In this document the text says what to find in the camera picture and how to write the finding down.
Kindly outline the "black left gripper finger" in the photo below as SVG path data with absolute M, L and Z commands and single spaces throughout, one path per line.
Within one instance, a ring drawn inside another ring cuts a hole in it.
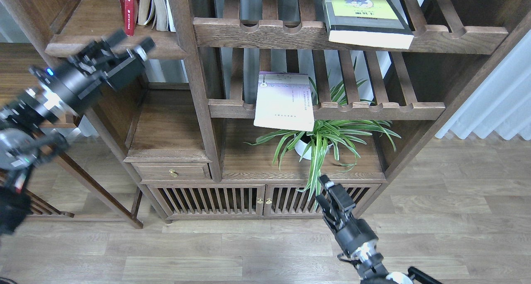
M 126 37 L 125 32 L 119 29 L 108 38 L 89 42 L 85 48 L 68 58 L 68 66 L 84 75 L 122 69 L 129 64 L 129 53 L 116 54 L 112 48 Z
M 110 60 L 109 67 L 105 69 L 105 81 L 114 91 L 119 91 L 129 85 L 144 72 L 148 53 L 155 47 L 152 38 L 147 37 L 133 49 L 127 49 L 116 55 Z

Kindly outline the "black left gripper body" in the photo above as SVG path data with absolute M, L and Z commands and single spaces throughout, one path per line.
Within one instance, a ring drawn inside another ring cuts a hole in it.
M 39 84 L 29 89 L 29 106 L 44 119 L 57 119 L 63 113 L 84 113 L 102 97 L 104 72 L 109 68 L 110 52 L 79 53 L 55 68 L 29 72 Z

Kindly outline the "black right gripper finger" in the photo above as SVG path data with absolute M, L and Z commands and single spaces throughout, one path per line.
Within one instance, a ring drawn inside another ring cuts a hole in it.
M 327 175 L 319 178 L 326 191 L 326 199 L 337 213 L 338 222 L 347 222 L 353 218 L 352 210 L 356 207 L 350 195 L 341 184 L 335 184 Z
M 329 227 L 330 230 L 338 230 L 338 216 L 336 211 L 332 207 L 332 204 L 326 199 L 324 195 L 317 195 L 315 199 L 321 207 L 321 212 L 324 214 L 325 224 Z

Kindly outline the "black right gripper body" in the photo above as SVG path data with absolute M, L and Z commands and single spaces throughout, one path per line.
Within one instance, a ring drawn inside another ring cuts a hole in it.
M 347 258 L 367 260 L 377 254 L 376 246 L 379 239 L 364 219 L 350 215 L 346 222 L 338 220 L 337 224 L 326 214 L 324 221 Z

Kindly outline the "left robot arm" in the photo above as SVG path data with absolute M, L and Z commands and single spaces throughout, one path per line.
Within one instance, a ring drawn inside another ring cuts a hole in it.
M 134 48 L 113 51 L 126 36 L 117 30 L 108 38 L 90 42 L 54 68 L 30 67 L 38 85 L 2 108 L 0 165 L 6 171 L 1 187 L 2 235 L 13 234 L 31 212 L 27 185 L 33 170 L 69 147 L 58 132 L 36 138 L 40 125 L 55 123 L 64 113 L 84 113 L 98 102 L 102 86 L 119 91 L 144 72 L 148 53 L 156 44 L 146 37 Z

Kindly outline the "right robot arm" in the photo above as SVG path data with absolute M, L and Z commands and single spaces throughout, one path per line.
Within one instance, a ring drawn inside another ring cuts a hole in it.
M 409 267 L 406 274 L 389 272 L 383 265 L 383 256 L 377 251 L 379 238 L 362 218 L 355 218 L 356 207 L 341 184 L 335 184 L 327 175 L 320 176 L 327 195 L 320 194 L 316 201 L 322 208 L 324 221 L 334 234 L 342 252 L 337 256 L 342 262 L 355 267 L 362 284 L 439 284 L 440 281 L 416 267 Z

